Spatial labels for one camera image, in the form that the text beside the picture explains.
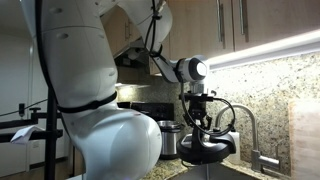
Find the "upper cabinet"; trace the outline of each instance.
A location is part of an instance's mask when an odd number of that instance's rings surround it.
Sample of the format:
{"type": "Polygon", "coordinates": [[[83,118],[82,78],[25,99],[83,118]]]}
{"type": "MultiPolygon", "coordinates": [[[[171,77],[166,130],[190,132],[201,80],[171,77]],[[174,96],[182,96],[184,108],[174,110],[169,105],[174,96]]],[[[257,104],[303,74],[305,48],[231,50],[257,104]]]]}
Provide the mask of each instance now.
{"type": "Polygon", "coordinates": [[[319,0],[233,0],[235,51],[319,29],[319,7],[319,0]]]}
{"type": "Polygon", "coordinates": [[[138,29],[120,7],[114,7],[104,16],[106,17],[102,17],[103,27],[113,55],[121,51],[130,42],[139,38],[138,29]]]}
{"type": "Polygon", "coordinates": [[[171,58],[208,58],[320,28],[319,0],[168,0],[171,58]]]}
{"type": "Polygon", "coordinates": [[[231,1],[169,0],[173,16],[171,59],[202,54],[213,57],[233,51],[231,1]]]}

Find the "granite backsplash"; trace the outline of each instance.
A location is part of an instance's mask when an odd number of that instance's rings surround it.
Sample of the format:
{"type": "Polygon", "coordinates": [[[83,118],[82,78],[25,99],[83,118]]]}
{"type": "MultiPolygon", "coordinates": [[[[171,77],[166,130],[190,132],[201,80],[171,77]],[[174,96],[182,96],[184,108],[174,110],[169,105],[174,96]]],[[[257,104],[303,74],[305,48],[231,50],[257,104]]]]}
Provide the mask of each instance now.
{"type": "MultiPolygon", "coordinates": [[[[320,53],[245,65],[211,72],[208,86],[217,97],[248,106],[258,125],[259,148],[263,155],[278,159],[281,173],[290,175],[288,102],[291,99],[320,98],[320,53]]],[[[180,86],[161,77],[146,76],[147,88],[119,89],[118,101],[172,102],[175,120],[183,122],[178,100],[180,86]]],[[[207,103],[208,114],[215,117],[224,104],[207,103]]],[[[252,127],[249,116],[236,109],[236,130],[240,133],[241,159],[250,162],[252,127]]],[[[228,123],[225,113],[222,125],[228,123]]]]}

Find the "under-cabinet light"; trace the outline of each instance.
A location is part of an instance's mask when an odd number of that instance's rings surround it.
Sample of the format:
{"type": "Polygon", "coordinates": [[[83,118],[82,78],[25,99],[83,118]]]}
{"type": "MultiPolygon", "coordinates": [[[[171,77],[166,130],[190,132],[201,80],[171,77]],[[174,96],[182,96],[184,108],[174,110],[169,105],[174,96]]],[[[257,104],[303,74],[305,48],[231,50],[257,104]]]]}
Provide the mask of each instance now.
{"type": "Polygon", "coordinates": [[[210,58],[210,71],[320,51],[320,30],[210,58]]]}
{"type": "Polygon", "coordinates": [[[150,85],[138,85],[138,84],[122,84],[122,83],[116,83],[115,86],[117,88],[144,88],[149,87],[150,85]]]}

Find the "granite countertop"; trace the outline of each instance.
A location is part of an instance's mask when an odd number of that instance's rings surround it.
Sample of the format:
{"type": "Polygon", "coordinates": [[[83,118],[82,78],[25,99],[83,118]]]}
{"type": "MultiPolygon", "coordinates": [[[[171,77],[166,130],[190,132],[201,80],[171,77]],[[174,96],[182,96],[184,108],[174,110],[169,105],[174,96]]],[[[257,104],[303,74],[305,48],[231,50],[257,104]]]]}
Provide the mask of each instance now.
{"type": "MultiPolygon", "coordinates": [[[[236,171],[242,172],[244,174],[250,175],[254,178],[261,180],[289,180],[290,177],[278,174],[273,171],[266,170],[265,174],[254,172],[251,170],[251,164],[241,161],[239,165],[231,164],[228,161],[223,161],[222,165],[234,169],[236,171]]],[[[186,173],[188,168],[181,164],[180,159],[175,160],[159,160],[155,167],[150,171],[142,180],[171,180],[179,174],[186,173]]]]}
{"type": "Polygon", "coordinates": [[[181,164],[181,159],[158,160],[155,167],[142,180],[169,180],[187,171],[188,168],[181,164]]]}

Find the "stainless steel faucet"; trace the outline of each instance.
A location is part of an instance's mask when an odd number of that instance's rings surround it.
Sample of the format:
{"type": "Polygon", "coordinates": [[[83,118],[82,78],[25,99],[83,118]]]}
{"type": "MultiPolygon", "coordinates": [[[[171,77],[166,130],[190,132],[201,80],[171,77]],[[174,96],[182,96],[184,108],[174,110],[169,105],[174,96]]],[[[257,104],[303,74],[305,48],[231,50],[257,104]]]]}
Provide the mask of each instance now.
{"type": "MultiPolygon", "coordinates": [[[[263,172],[263,166],[268,166],[276,170],[280,170],[280,161],[273,158],[268,158],[261,155],[261,152],[259,151],[259,142],[258,142],[258,131],[257,131],[257,122],[253,115],[253,113],[250,111],[250,109],[242,104],[232,103],[231,104],[233,108],[239,108],[247,112],[250,116],[251,122],[252,122],[252,140],[253,140],[253,149],[251,151],[251,169],[253,171],[263,172]]],[[[229,109],[229,106],[224,106],[219,111],[217,118],[216,118],[216,127],[220,127],[220,121],[223,113],[229,109]]]]}

